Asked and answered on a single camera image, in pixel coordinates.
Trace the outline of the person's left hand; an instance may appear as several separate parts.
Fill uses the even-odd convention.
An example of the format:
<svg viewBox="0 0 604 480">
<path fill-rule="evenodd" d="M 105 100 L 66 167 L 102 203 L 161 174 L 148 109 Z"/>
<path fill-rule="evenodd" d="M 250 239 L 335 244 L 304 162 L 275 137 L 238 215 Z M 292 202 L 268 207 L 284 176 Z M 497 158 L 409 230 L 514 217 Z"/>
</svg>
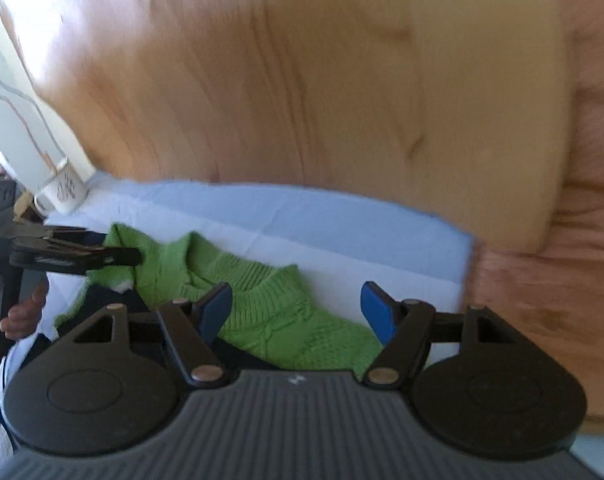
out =
<svg viewBox="0 0 604 480">
<path fill-rule="evenodd" d="M 0 320 L 0 332 L 6 339 L 17 341 L 31 336 L 36 331 L 42 319 L 48 290 L 48 278 L 42 275 L 31 295 L 9 309 L 7 315 Z"/>
</svg>

